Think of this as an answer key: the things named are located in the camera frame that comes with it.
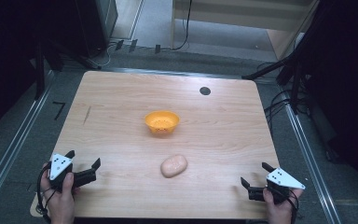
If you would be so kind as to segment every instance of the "hand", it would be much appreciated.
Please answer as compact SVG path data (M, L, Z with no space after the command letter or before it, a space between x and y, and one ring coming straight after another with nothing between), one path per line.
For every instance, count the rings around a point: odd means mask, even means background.
M48 171L42 175L40 187L44 192L45 200L48 201L48 210L50 213L51 223L69 224L74 223L75 219L75 202L72 196L72 186L74 185L74 174L66 174L62 184L62 193L54 192L50 188L48 180Z
M302 194L302 189L294 189L293 193L299 198ZM292 195L289 197L289 200L292 201L294 205L296 205L296 199L295 196L293 196L293 193L290 192ZM266 201L267 204L267 217L268 217L268 223L269 224L290 224L292 219L292 205L284 201L281 204L274 204L274 197L272 196L272 193L264 189L263 190L263 196L264 201Z

